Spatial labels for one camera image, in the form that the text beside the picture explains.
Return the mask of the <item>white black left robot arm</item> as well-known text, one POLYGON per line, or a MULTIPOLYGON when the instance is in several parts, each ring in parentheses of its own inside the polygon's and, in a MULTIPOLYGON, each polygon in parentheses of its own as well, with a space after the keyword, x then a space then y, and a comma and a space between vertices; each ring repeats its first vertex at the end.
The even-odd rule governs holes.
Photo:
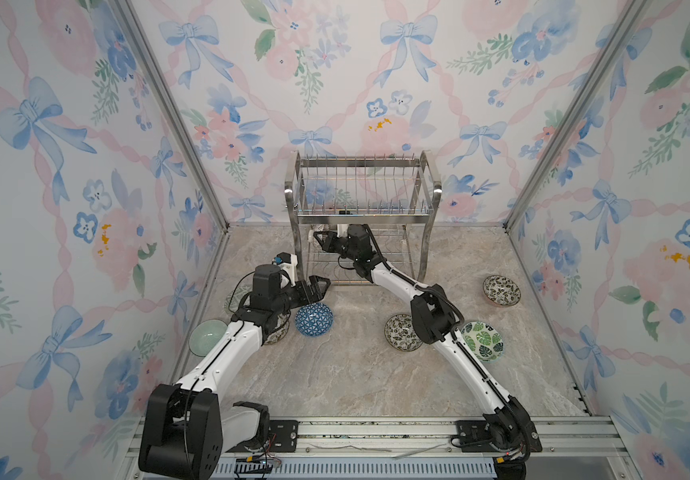
POLYGON ((279 328, 282 317, 325 298, 331 282, 313 275, 295 279, 288 264, 263 264, 239 302, 226 332, 209 353, 173 384, 160 384, 146 407, 138 466, 175 479, 208 479, 221 455, 256 453, 270 443, 265 405, 221 399, 244 364, 279 328))

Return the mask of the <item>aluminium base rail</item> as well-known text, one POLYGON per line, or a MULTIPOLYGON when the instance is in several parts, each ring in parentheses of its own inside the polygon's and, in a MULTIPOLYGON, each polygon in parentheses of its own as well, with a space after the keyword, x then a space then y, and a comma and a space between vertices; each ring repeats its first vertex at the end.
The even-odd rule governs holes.
POLYGON ((226 453, 215 479, 639 479, 608 417, 536 417, 538 446, 508 467, 494 451, 452 445, 471 432, 451 417, 284 418, 291 432, 251 460, 226 453))

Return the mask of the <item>black leaf pattern pink bowl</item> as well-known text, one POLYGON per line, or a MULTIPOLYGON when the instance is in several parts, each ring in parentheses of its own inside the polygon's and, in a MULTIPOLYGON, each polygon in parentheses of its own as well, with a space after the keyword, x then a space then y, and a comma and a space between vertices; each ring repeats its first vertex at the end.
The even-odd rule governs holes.
POLYGON ((511 307, 522 298, 521 290, 515 281, 503 275, 489 275, 482 283, 487 300, 499 307, 511 307))

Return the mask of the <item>stainless steel dish rack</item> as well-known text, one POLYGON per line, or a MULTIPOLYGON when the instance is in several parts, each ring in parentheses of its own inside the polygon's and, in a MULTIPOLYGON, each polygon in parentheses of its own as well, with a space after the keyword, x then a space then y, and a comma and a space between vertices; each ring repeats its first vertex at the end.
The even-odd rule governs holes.
POLYGON ((423 281, 442 193, 435 159, 425 151, 338 157, 293 152, 284 197, 298 276, 361 284, 346 261, 311 246, 308 232, 318 225, 334 231, 338 224, 367 224, 387 259, 423 281))

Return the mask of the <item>black floral pattern bowl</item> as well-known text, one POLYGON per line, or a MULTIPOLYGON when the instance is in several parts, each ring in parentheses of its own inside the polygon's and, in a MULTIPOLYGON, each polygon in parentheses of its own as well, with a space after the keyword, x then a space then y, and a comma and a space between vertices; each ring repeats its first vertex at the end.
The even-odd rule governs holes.
POLYGON ((290 328, 289 312, 268 312, 260 323, 262 345, 273 345, 282 340, 290 328))

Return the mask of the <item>green monstera leaf bowl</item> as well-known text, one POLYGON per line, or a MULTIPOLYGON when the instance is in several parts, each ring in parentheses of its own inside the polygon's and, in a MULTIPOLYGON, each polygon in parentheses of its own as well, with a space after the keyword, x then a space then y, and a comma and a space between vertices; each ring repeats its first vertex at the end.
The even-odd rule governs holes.
POLYGON ((483 362, 491 362, 504 353, 504 341, 500 333, 483 321, 471 321, 461 328, 465 344, 483 362))

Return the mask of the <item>blue triangle pattern bowl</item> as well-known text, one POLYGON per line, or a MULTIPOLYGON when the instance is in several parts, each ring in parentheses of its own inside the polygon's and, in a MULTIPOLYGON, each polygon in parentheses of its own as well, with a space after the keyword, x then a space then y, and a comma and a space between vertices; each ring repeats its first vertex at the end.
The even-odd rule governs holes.
POLYGON ((319 337, 331 330, 334 313, 323 303, 310 304, 297 311, 294 323, 299 333, 308 337, 319 337))

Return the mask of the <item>pale green celadon bowl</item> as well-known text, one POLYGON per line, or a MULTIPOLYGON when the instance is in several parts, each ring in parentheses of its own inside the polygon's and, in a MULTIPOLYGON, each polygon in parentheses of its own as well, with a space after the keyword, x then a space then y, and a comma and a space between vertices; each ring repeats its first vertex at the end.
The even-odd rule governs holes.
POLYGON ((196 326, 189 337, 190 352, 197 357, 206 357, 219 343, 227 331, 227 324, 219 319, 206 320, 196 326))

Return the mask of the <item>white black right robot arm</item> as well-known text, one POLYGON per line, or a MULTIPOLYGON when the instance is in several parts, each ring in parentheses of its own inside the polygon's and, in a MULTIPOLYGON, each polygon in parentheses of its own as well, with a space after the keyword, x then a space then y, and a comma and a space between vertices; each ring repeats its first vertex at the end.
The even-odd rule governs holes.
POLYGON ((464 340, 464 316, 438 285, 427 285, 396 268, 382 253, 367 224, 314 230, 311 237, 328 254, 351 262, 350 270, 373 285, 405 301, 417 337, 442 355, 461 377, 482 408, 484 425, 471 435, 458 431, 450 438, 454 448, 478 449, 485 445, 498 453, 493 458, 499 479, 524 479, 531 454, 541 449, 539 434, 529 413, 490 374, 464 340))

